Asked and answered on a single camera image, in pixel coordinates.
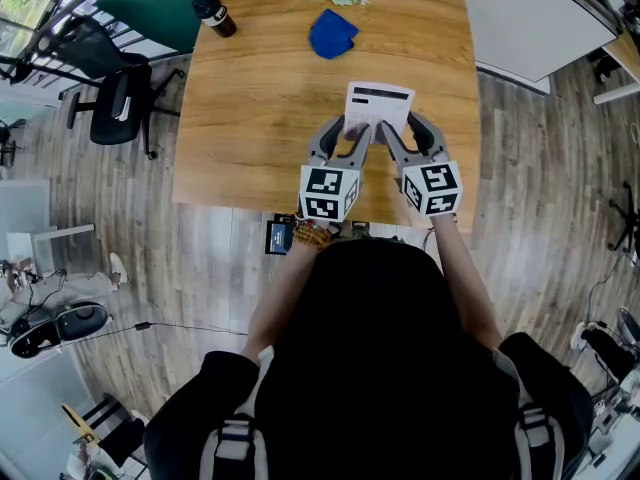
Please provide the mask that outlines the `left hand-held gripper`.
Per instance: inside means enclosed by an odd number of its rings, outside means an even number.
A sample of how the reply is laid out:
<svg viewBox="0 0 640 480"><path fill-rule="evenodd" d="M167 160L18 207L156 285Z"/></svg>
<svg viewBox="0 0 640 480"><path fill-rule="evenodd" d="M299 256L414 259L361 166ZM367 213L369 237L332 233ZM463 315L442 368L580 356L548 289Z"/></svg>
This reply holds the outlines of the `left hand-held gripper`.
<svg viewBox="0 0 640 480"><path fill-rule="evenodd" d="M346 132L352 142L346 154L332 158L344 117L330 118L313 134L309 142L308 161L301 166L299 205L305 219L343 222L354 206L361 185L373 128L360 124Z"/></svg>

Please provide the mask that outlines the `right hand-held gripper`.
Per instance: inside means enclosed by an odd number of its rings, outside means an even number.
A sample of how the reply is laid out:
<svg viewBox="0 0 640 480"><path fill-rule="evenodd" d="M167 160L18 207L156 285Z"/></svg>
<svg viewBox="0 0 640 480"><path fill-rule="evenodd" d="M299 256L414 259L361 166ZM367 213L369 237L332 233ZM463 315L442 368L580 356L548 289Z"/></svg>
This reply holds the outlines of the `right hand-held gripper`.
<svg viewBox="0 0 640 480"><path fill-rule="evenodd" d="M410 111L407 123L418 151L433 156L446 150L444 136L429 119ZM458 164L455 161L429 161L410 165L413 151L405 147L394 127L383 120L380 134L389 153L401 170L401 191L410 205L422 217L457 212L463 194Z"/></svg>

